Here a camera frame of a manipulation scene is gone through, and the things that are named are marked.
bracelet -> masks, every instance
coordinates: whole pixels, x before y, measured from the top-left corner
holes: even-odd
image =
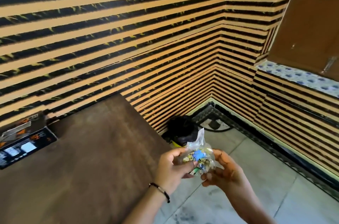
[[[155,183],[150,183],[150,185],[149,185],[148,187],[150,187],[150,186],[155,186],[156,188],[158,188],[159,191],[162,192],[162,193],[166,196],[167,203],[170,203],[170,196],[166,193],[166,191],[165,191],[162,187],[159,187],[159,186],[158,186],[157,184],[155,184]]]

transparent plastic packet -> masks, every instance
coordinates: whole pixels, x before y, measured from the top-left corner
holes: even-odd
[[[191,175],[202,175],[210,169],[215,168],[215,157],[211,146],[205,142],[204,128],[198,132],[197,140],[187,142],[187,151],[179,155],[179,163],[197,161],[198,165],[189,173]]]

striped wallpaper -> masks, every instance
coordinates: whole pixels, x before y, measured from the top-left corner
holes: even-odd
[[[212,97],[339,175],[338,100],[254,67],[288,2],[0,0],[0,126],[121,93],[161,132]]]

floral tile ledge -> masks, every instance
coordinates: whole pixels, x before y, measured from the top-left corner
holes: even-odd
[[[279,76],[291,82],[315,89],[330,96],[339,98],[339,82],[311,72],[302,71],[297,68],[288,67],[282,64],[265,61],[257,65],[259,70]]]

wooden tabletop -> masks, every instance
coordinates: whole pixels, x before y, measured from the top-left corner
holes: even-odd
[[[0,171],[1,224],[121,223],[169,150],[121,95],[51,129],[57,142]]]

